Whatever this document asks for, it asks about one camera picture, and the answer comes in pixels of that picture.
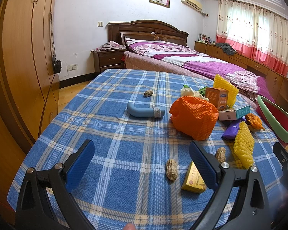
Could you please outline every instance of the orange crumpled paper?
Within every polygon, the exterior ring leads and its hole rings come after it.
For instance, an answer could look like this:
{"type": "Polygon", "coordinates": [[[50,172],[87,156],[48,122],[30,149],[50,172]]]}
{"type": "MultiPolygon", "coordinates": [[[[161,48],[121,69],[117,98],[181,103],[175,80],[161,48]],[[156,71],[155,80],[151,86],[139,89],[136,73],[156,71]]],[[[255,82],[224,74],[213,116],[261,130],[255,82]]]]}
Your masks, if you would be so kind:
{"type": "Polygon", "coordinates": [[[250,122],[251,126],[256,130],[264,130],[260,118],[253,113],[245,115],[245,119],[250,122]]]}
{"type": "Polygon", "coordinates": [[[174,127],[197,141],[210,136],[219,117],[219,111],[213,104],[190,96],[177,99],[170,113],[174,127]]]}

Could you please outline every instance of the purple plastic bag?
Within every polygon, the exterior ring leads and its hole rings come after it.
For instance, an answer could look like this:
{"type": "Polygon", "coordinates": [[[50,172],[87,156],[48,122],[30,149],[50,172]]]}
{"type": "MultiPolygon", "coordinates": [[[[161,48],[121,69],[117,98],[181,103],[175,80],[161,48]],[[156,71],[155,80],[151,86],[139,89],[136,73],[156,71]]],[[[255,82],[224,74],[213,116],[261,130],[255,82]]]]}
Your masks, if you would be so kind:
{"type": "Polygon", "coordinates": [[[232,121],[228,126],[227,130],[225,130],[225,132],[223,133],[222,138],[226,140],[234,140],[236,138],[238,130],[240,129],[239,124],[241,121],[246,122],[245,117],[232,121]]]}

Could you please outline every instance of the cardboard box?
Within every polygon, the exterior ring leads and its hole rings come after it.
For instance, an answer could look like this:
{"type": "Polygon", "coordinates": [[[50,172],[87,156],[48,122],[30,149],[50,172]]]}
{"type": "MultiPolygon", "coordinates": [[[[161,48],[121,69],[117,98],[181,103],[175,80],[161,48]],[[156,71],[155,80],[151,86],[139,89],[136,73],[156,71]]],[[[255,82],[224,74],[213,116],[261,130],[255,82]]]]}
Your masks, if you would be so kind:
{"type": "Polygon", "coordinates": [[[207,87],[205,97],[209,99],[219,111],[225,110],[228,99],[228,90],[222,88],[207,87]]]}
{"type": "Polygon", "coordinates": [[[198,172],[195,164],[191,162],[181,189],[200,194],[203,193],[206,188],[207,186],[200,176],[200,172],[198,172]]]}
{"type": "Polygon", "coordinates": [[[250,112],[251,108],[249,105],[233,107],[219,112],[219,120],[237,120],[250,112]]]}

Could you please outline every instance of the purple floral bedspread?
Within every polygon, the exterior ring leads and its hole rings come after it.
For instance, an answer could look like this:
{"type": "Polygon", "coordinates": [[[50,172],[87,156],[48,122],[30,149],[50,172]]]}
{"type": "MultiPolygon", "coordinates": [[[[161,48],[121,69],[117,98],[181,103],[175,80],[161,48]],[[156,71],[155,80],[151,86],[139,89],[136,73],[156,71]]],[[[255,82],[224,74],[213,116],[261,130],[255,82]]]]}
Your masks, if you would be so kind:
{"type": "Polygon", "coordinates": [[[210,79],[219,74],[236,87],[274,102],[266,87],[266,80],[242,67],[170,42],[125,40],[129,50],[135,53],[183,67],[210,79]]]}

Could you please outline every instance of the drawer handle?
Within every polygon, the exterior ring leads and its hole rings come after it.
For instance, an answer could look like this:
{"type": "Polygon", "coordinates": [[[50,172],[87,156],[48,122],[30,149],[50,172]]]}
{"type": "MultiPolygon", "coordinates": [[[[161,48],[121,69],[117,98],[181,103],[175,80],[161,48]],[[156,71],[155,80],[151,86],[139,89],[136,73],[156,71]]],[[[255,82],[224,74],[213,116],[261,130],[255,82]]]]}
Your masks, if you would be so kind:
{"type": "Polygon", "coordinates": [[[49,114],[49,122],[51,122],[53,120],[53,113],[49,114]]]}

